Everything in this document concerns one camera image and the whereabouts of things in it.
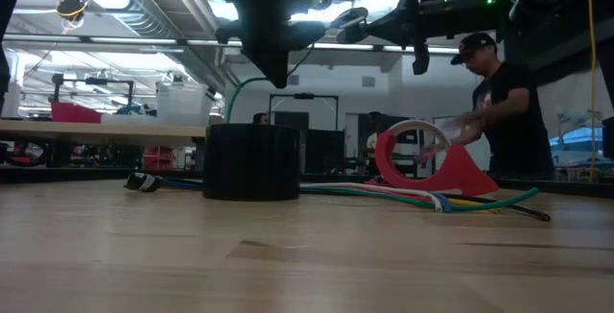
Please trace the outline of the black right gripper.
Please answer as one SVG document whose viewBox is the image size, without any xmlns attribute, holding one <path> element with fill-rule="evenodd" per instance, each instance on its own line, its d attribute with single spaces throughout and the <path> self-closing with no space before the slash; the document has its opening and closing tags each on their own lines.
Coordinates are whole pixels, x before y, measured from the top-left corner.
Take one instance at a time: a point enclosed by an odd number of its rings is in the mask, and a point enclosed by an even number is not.
<svg viewBox="0 0 614 313">
<path fill-rule="evenodd" d="M 367 23 L 363 31 L 406 49 L 417 39 L 501 30 L 508 13 L 509 0 L 399 0 L 393 11 Z"/>
</svg>

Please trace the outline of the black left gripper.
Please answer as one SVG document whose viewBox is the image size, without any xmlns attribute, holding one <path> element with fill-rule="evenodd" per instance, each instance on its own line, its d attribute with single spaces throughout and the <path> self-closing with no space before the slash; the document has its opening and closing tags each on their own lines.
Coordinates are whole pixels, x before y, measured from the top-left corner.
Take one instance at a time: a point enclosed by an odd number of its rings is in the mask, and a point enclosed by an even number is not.
<svg viewBox="0 0 614 313">
<path fill-rule="evenodd" d="M 242 43 L 241 52 L 276 87 L 285 88 L 288 81 L 289 52 L 302 50 L 320 40 L 328 26 L 321 21 L 288 23 L 280 17 L 264 13 L 240 14 L 215 32 L 221 44 L 233 37 Z"/>
</svg>

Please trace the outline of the black round cord spool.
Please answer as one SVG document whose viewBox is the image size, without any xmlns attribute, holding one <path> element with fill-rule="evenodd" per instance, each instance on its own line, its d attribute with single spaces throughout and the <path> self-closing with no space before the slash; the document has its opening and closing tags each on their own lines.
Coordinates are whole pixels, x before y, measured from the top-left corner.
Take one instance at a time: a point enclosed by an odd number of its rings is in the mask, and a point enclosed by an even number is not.
<svg viewBox="0 0 614 313">
<path fill-rule="evenodd" d="M 363 7 L 341 13 L 331 22 L 331 27 L 339 30 L 336 41 L 339 44 L 354 44 L 367 38 L 368 33 L 364 30 L 367 17 L 368 10 Z"/>
</svg>

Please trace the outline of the white label roll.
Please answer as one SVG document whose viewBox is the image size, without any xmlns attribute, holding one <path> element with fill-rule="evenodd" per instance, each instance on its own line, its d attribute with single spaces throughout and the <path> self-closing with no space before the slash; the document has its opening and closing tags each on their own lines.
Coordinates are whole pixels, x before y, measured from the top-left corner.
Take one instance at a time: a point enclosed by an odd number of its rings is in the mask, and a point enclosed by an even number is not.
<svg viewBox="0 0 614 313">
<path fill-rule="evenodd" d="M 403 120 L 388 128 L 388 131 L 394 136 L 398 136 L 402 132 L 411 130 L 430 132 L 436 139 L 439 140 L 439 143 L 443 147 L 444 151 L 449 151 L 452 146 L 450 139 L 445 135 L 445 133 L 436 125 L 427 121 L 416 119 Z"/>
</svg>

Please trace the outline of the red circuit board module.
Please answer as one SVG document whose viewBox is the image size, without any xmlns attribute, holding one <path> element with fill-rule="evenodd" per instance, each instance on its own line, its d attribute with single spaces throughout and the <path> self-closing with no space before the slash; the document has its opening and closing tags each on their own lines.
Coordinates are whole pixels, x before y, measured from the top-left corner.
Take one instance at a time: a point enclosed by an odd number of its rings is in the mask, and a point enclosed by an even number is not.
<svg viewBox="0 0 614 313">
<path fill-rule="evenodd" d="M 461 145 L 452 145 L 440 169 L 424 180 L 409 179 L 402 175 L 392 161 L 397 136 L 388 130 L 376 141 L 375 161 L 384 181 L 391 187 L 422 191 L 459 190 L 463 195 L 481 196 L 496 192 L 497 183 L 483 172 Z"/>
</svg>

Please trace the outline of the wide tape roll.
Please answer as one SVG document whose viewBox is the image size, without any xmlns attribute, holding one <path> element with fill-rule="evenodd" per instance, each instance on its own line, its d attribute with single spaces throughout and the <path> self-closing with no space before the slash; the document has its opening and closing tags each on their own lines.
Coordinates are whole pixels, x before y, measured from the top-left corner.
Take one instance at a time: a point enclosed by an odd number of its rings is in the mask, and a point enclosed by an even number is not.
<svg viewBox="0 0 614 313">
<path fill-rule="evenodd" d="M 300 132 L 272 125 L 218 124 L 205 138 L 206 199 L 291 201 L 299 197 Z"/>
</svg>

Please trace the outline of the clear plastic storage box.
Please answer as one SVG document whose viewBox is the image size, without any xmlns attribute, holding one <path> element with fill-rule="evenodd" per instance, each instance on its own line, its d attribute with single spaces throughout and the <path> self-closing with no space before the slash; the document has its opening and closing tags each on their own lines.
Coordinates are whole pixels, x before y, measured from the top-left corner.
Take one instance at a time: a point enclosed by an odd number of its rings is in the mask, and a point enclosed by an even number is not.
<svg viewBox="0 0 614 313">
<path fill-rule="evenodd" d="M 157 119 L 167 126 L 207 127 L 213 101 L 202 85 L 161 84 L 156 92 Z"/>
</svg>

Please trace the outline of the long ceiling light bar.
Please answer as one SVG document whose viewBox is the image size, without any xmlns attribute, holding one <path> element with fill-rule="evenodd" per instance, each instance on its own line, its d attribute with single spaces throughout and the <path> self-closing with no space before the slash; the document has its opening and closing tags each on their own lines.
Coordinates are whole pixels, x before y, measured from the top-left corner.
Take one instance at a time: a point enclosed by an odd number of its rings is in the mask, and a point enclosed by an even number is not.
<svg viewBox="0 0 614 313">
<path fill-rule="evenodd" d="M 214 46 L 240 48 L 242 42 L 230 40 L 228 43 L 219 43 L 213 39 L 184 39 L 184 38 L 147 38 L 125 36 L 70 36 L 70 35 L 39 35 L 8 33 L 4 35 L 5 41 L 25 42 L 52 42 L 52 43 L 78 43 L 78 44 L 109 44 L 109 45 L 137 45 L 137 46 Z M 381 44 L 338 44 L 317 42 L 313 44 L 316 50 L 360 51 L 413 54 L 414 48 L 402 49 L 400 46 Z"/>
</svg>

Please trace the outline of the red drawer unit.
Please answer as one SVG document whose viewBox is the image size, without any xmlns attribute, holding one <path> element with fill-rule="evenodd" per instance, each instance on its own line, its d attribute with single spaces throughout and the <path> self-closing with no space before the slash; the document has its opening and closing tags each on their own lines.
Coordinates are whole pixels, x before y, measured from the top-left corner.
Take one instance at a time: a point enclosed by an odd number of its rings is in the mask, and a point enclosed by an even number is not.
<svg viewBox="0 0 614 313">
<path fill-rule="evenodd" d="M 176 156 L 172 147 L 150 146 L 144 149 L 143 168 L 145 170 L 175 170 L 176 164 Z"/>
</svg>

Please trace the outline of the wood top metal workbench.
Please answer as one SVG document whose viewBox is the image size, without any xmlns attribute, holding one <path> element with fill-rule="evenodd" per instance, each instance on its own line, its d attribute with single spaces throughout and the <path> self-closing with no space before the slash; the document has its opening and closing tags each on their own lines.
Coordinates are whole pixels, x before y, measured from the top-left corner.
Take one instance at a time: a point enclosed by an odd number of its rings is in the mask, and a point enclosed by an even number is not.
<svg viewBox="0 0 614 313">
<path fill-rule="evenodd" d="M 172 147 L 176 169 L 192 166 L 187 151 L 206 128 L 0 120 L 0 164 L 19 167 L 143 168 L 146 147 Z"/>
</svg>

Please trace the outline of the black taped bundle end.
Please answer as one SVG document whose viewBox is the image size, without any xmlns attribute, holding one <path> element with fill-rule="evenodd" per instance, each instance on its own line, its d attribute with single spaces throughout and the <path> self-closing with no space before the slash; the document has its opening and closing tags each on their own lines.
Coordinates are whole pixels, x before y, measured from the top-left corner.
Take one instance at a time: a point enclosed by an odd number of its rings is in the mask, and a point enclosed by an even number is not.
<svg viewBox="0 0 614 313">
<path fill-rule="evenodd" d="M 135 172 L 131 173 L 124 184 L 130 191 L 151 193 L 162 186 L 162 179 L 152 174 Z"/>
</svg>

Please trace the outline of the red plastic bin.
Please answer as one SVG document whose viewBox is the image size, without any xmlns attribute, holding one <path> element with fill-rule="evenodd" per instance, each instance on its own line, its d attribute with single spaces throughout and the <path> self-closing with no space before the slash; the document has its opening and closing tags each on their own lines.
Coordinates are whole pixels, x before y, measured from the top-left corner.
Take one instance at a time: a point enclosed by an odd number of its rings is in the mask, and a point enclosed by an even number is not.
<svg viewBox="0 0 614 313">
<path fill-rule="evenodd" d="M 95 109 L 64 102 L 52 103 L 51 117 L 53 122 L 60 123 L 100 124 L 102 121 L 102 114 Z"/>
</svg>

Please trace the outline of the black pipe stand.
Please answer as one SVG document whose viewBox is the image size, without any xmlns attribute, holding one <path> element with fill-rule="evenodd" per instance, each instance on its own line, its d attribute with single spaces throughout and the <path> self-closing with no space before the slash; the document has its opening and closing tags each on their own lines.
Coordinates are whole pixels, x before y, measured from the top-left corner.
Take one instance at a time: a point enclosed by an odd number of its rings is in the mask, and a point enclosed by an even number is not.
<svg viewBox="0 0 614 313">
<path fill-rule="evenodd" d="M 83 78 L 83 79 L 66 79 L 63 74 L 58 73 L 52 76 L 51 82 L 54 86 L 54 91 L 52 94 L 52 100 L 54 102 L 59 101 L 60 89 L 64 86 L 64 84 L 71 83 L 72 90 L 67 92 L 67 95 L 70 96 L 71 98 L 75 96 L 82 96 L 82 97 L 88 97 L 88 98 L 95 98 L 95 97 L 119 98 L 119 97 L 122 97 L 125 99 L 125 102 L 119 102 L 119 105 L 126 106 L 126 107 L 131 107 L 133 105 L 134 85 L 135 85 L 135 82 L 133 80 L 112 80 L 108 78 L 97 78 L 97 77 L 88 77 L 88 78 Z M 88 91 L 78 90 L 77 89 L 78 83 L 82 83 L 83 85 L 92 85 L 95 87 L 102 87 L 108 84 L 125 84 L 128 87 L 128 92 L 125 94 L 119 94 L 119 93 L 114 93 L 114 92 L 109 92 L 109 93 L 91 92 L 89 93 Z"/>
</svg>

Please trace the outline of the black frame stand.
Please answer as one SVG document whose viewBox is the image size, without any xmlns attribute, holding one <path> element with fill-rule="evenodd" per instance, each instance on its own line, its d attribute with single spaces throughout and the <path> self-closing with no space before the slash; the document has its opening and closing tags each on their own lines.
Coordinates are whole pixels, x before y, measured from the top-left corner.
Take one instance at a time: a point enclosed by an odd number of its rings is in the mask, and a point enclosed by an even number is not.
<svg viewBox="0 0 614 313">
<path fill-rule="evenodd" d="M 322 95 L 322 94 L 314 94 L 308 92 L 300 92 L 294 94 L 288 93 L 273 93 L 269 96 L 269 108 L 268 113 L 271 114 L 273 112 L 272 100 L 274 98 L 293 98 L 296 100 L 314 100 L 314 99 L 332 99 L 335 101 L 335 131 L 340 129 L 339 127 L 339 115 L 340 115 L 340 97 L 338 95 Z"/>
</svg>

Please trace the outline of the silver ventilation duct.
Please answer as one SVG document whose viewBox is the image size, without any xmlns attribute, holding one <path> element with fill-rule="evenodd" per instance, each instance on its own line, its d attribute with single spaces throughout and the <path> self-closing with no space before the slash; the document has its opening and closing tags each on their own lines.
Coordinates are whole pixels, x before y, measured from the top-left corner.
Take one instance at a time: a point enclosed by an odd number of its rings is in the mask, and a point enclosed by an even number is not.
<svg viewBox="0 0 614 313">
<path fill-rule="evenodd" d="M 132 32 L 146 38 L 180 38 L 183 34 L 171 19 L 160 9 L 154 0 L 92 0 L 99 6 L 116 10 L 115 17 Z M 202 84 L 207 84 L 223 92 L 237 81 L 227 69 L 215 62 L 212 48 L 184 48 L 180 53 L 169 57 L 182 64 L 187 73 Z"/>
</svg>

